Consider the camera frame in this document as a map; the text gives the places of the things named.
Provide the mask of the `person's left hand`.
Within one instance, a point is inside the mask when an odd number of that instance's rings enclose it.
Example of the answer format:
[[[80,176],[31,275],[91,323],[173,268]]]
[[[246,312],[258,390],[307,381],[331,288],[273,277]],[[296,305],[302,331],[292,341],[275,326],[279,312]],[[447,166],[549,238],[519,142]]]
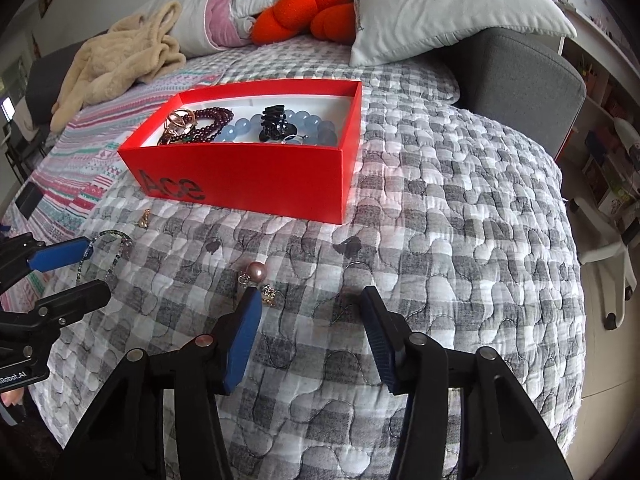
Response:
[[[24,393],[24,388],[2,392],[1,401],[5,406],[20,405],[23,403]]]

